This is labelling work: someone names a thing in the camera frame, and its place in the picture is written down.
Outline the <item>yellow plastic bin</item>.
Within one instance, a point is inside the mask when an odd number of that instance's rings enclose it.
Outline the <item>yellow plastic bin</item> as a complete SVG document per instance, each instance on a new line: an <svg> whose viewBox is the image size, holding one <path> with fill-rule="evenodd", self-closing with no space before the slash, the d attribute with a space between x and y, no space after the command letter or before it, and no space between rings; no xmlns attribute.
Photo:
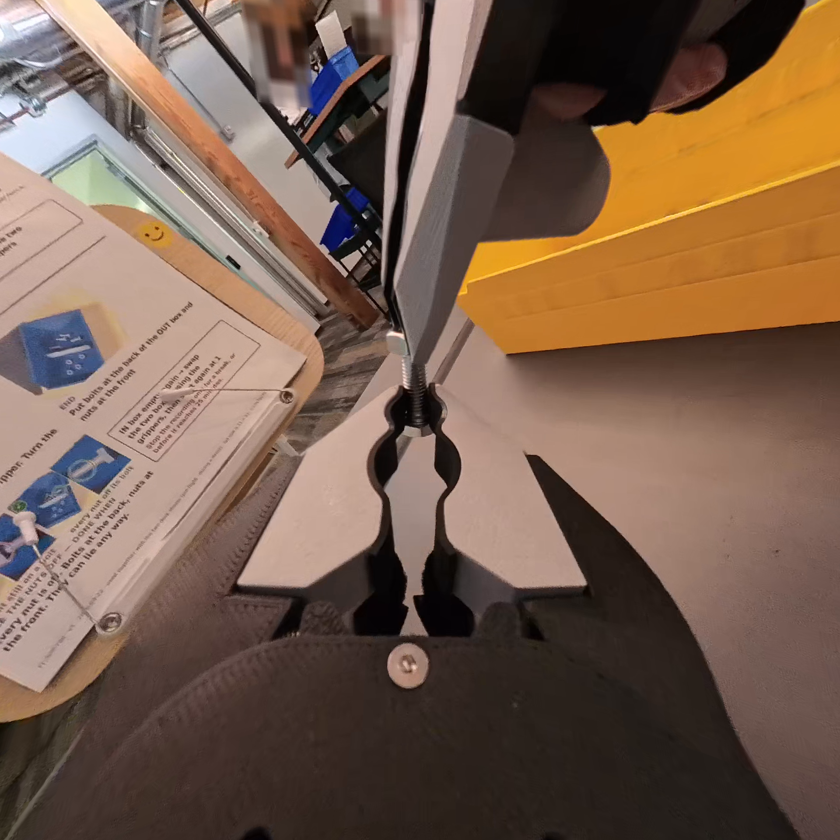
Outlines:
<svg viewBox="0 0 840 840"><path fill-rule="evenodd" d="M838 320L839 2L708 108L597 129L571 238L481 245L458 305L506 354Z"/></svg>

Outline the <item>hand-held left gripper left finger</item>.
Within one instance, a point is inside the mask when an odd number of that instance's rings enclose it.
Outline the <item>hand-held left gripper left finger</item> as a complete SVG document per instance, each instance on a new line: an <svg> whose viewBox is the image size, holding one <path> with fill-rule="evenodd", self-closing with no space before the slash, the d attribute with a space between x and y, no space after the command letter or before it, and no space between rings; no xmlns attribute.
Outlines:
<svg viewBox="0 0 840 840"><path fill-rule="evenodd" d="M238 577L244 592L331 603L357 634L407 616L385 484L398 467L407 393L394 386L308 448Z"/></svg>

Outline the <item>glass door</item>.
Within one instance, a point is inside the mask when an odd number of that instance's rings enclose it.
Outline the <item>glass door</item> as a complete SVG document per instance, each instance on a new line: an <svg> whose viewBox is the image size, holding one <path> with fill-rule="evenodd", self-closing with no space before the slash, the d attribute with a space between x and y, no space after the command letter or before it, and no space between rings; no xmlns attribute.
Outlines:
<svg viewBox="0 0 840 840"><path fill-rule="evenodd" d="M96 135L44 171L56 186L84 204L136 209L167 226L232 270L316 332L327 309L281 265L256 254L204 197L184 189L144 154L120 155Z"/></svg>

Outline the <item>laminated instruction sheet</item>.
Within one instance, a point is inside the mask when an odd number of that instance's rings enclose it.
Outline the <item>laminated instruction sheet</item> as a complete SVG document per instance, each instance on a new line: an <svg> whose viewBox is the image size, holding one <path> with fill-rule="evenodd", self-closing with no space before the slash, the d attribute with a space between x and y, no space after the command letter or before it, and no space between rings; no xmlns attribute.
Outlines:
<svg viewBox="0 0 840 840"><path fill-rule="evenodd" d="M43 692L125 629L306 357L4 155L1 187L1 668Z"/></svg>

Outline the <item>person's right hand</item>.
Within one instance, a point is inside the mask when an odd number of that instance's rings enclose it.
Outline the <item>person's right hand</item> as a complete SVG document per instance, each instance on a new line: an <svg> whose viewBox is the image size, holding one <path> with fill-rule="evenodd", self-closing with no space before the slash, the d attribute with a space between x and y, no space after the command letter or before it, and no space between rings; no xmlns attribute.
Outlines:
<svg viewBox="0 0 840 840"><path fill-rule="evenodd" d="M649 112L666 112L690 104L721 84L728 58L712 43L682 49L673 59ZM530 104L560 122L583 119L605 98L606 90L571 82L544 84L532 90Z"/></svg>

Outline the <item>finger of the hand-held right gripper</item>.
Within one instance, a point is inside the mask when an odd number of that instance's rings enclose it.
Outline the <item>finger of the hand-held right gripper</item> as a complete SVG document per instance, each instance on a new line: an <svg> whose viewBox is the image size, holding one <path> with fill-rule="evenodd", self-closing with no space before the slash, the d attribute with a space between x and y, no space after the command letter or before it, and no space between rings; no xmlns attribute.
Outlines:
<svg viewBox="0 0 840 840"><path fill-rule="evenodd" d="M460 100L492 2L435 2L427 81L403 199L393 291L411 362L424 365L452 311L510 165L509 133Z"/></svg>
<svg viewBox="0 0 840 840"><path fill-rule="evenodd" d="M392 329L402 330L403 324L395 292L396 260L400 248L399 239L402 236L400 226L404 209L404 199L398 198L402 178L400 158L406 109L422 43L422 27L403 26L397 34L399 39L392 57L385 132L382 287Z"/></svg>

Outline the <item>metal conduit pipe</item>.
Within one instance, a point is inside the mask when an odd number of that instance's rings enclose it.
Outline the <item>metal conduit pipe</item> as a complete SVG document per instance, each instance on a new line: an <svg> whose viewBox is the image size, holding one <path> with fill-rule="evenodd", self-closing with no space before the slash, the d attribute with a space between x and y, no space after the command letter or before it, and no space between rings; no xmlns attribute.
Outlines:
<svg viewBox="0 0 840 840"><path fill-rule="evenodd" d="M98 5L153 61L160 54L166 2L98 1ZM40 117L68 91L92 102L125 130L130 106L96 59L44 9L41 2L1 2L1 93L21 113Z"/></svg>

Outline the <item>blue storage bin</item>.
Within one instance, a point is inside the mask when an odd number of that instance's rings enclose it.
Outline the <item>blue storage bin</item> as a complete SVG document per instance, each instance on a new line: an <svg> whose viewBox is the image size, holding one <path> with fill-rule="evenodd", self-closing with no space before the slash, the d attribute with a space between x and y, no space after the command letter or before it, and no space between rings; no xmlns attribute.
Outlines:
<svg viewBox="0 0 840 840"><path fill-rule="evenodd" d="M328 58L310 85L310 113L318 116L340 85L350 79L359 68L354 50L349 45Z"/></svg>
<svg viewBox="0 0 840 840"><path fill-rule="evenodd" d="M359 214L362 214L370 204L368 198L352 185L343 185L343 194ZM359 230L359 225L354 222L350 212L339 202L335 202L331 218L321 236L320 245L332 253L356 235Z"/></svg>

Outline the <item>white box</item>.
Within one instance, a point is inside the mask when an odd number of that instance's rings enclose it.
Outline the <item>white box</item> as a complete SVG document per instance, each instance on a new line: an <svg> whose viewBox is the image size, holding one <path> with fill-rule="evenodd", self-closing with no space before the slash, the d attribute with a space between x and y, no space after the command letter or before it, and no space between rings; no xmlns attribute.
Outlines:
<svg viewBox="0 0 840 840"><path fill-rule="evenodd" d="M347 48L347 38L344 34L340 16L336 11L332 11L321 17L316 21L315 26L323 51L328 59L333 58Z"/></svg>

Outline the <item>wooden beam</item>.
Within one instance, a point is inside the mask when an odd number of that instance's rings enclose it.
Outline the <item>wooden beam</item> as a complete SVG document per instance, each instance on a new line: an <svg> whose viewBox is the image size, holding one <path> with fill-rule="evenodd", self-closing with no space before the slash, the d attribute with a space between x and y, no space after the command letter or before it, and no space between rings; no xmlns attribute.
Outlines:
<svg viewBox="0 0 840 840"><path fill-rule="evenodd" d="M176 138L228 190L268 235L268 240L337 312L359 330L373 327L380 311L277 203L253 173L173 88L152 60L94 1L39 1L38 5L155 123Z"/></svg>

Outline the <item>black metal pole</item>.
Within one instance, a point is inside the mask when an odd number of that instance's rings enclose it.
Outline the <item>black metal pole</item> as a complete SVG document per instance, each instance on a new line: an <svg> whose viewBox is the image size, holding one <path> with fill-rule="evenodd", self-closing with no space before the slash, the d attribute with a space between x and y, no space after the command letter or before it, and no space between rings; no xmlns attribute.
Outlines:
<svg viewBox="0 0 840 840"><path fill-rule="evenodd" d="M309 169L315 174L320 183L328 188L331 198L342 206L348 215L350 215L351 219L357 223L362 232L363 242L374 248L381 248L382 242L379 235L375 232L375 227L371 221L354 207L342 187L331 177L314 153L310 152L301 136L292 128L280 110L270 101L263 101L259 98L255 80L245 66L238 60L235 53L231 51L226 42L218 35L215 27L212 26L202 11L190 1L176 1L175 3L197 31L206 39L219 58L233 71L236 78L248 90L248 93L257 100L269 119L290 142L293 150L298 152L300 157L307 163Z"/></svg>

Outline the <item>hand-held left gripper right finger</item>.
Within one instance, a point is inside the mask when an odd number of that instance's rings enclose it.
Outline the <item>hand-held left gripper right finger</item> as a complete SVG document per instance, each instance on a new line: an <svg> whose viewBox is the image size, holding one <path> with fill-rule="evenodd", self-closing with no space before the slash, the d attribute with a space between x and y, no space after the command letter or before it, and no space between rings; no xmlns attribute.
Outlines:
<svg viewBox="0 0 840 840"><path fill-rule="evenodd" d="M429 389L444 483L416 612L429 636L471 635L498 603L579 595L587 583L530 457L440 385Z"/></svg>

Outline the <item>wooden-top workbench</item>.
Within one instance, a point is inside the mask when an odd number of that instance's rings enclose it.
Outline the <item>wooden-top workbench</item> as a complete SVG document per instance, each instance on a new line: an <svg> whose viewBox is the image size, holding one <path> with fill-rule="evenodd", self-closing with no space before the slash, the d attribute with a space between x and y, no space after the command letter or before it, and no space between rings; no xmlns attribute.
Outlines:
<svg viewBox="0 0 840 840"><path fill-rule="evenodd" d="M382 100L389 89L391 63L390 56L365 60L340 85L318 116L303 109L292 123L310 152L339 182L342 176L331 167L329 157L341 151L384 111Z"/></svg>

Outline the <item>silver hex bolt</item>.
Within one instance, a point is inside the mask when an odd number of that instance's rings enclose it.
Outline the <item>silver hex bolt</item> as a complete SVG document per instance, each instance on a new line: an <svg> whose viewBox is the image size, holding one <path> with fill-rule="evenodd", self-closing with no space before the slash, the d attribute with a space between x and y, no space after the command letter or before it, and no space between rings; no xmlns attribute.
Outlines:
<svg viewBox="0 0 840 840"><path fill-rule="evenodd" d="M406 415L406 427L423 434L428 422L427 378L424 364L417 364L408 350L402 332L390 330L386 334L386 345L391 354L398 356L402 365L402 386L410 403Z"/></svg>

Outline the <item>wooden display board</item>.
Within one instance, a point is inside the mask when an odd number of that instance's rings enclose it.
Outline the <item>wooden display board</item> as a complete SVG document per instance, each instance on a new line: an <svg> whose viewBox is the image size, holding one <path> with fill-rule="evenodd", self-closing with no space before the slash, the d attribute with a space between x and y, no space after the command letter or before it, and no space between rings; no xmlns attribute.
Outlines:
<svg viewBox="0 0 840 840"><path fill-rule="evenodd" d="M127 207L96 205L94 209L137 241L139 240L133 236L134 229L153 220L150 215ZM147 248L256 327L306 357L304 365L291 384L297 390L296 404L286 417L275 421L271 428L273 436L268 437L242 466L235 469L234 479L224 496L213 504L209 512L202 514L197 520L197 525L186 533L189 540L175 552L175 559L179 560L199 538L211 531L225 514L255 488L258 479L269 465L270 449L274 441L288 430L293 419L320 383L324 359L322 347L308 327L279 304L249 286L230 269L217 263L197 245L175 231L172 232L174 242L171 247ZM90 633L71 656L68 664L43 692L34 692L2 677L1 722L6 724L26 721L77 698L119 656L129 639L129 629L103 636Z"/></svg>

